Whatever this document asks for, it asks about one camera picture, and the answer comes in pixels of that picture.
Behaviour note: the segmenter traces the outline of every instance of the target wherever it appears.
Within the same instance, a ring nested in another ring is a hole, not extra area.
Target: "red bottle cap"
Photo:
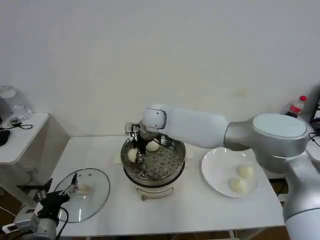
[[[302,96],[300,96],[300,100],[305,101],[305,100],[307,100],[307,97],[302,95]]]

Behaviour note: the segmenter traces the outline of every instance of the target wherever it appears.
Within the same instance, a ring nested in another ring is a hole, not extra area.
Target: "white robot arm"
[[[153,104],[145,108],[141,123],[144,129],[141,137],[146,141],[160,133],[205,149],[252,148],[262,167],[284,173],[288,181],[289,196],[283,217],[290,238],[319,238],[320,175],[305,152],[308,133],[304,122],[272,113],[243,122],[228,122],[217,114]]]

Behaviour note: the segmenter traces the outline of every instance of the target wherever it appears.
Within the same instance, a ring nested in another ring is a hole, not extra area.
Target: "metal steamer tray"
[[[172,140],[168,147],[160,146],[157,151],[148,152],[142,162],[128,159],[128,152],[132,148],[132,142],[129,139],[125,141],[121,149],[121,161],[127,177],[141,187],[164,187],[175,181],[185,168],[186,148],[183,142]]]

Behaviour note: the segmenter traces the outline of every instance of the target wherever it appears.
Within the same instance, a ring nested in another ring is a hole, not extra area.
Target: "white table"
[[[107,174],[110,194],[96,215],[83,222],[68,223],[63,236],[168,234],[284,225],[282,206],[262,169],[256,193],[245,198],[224,196],[202,179],[199,164],[206,151],[197,147],[186,148],[192,164],[188,164],[178,179],[182,182],[180,189],[164,198],[142,201],[121,164],[115,164],[126,139],[126,136],[95,136],[69,140],[52,174],[50,191],[73,171],[97,168]]]
[[[14,184],[14,181],[8,178],[8,175],[5,174],[5,172],[6,170],[10,170],[10,172],[13,172],[15,175],[26,175],[24,177],[28,177],[27,173],[23,171],[18,162],[48,118],[49,115],[46,112],[32,113],[32,116],[22,124],[32,124],[33,127],[31,129],[21,129],[19,127],[11,129],[7,143],[3,146],[0,146],[0,187],[6,190],[20,202],[30,207],[35,207],[37,203],[27,194],[21,191]]]

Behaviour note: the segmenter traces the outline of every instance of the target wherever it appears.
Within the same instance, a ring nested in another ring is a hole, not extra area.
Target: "glass lid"
[[[95,215],[105,205],[110,192],[107,175],[95,168],[85,168],[70,173],[54,191],[65,190],[75,173],[77,173],[79,190],[70,201],[62,204],[62,207],[69,212],[68,223],[82,222]],[[64,222],[67,219],[63,210],[60,210],[58,217]]]

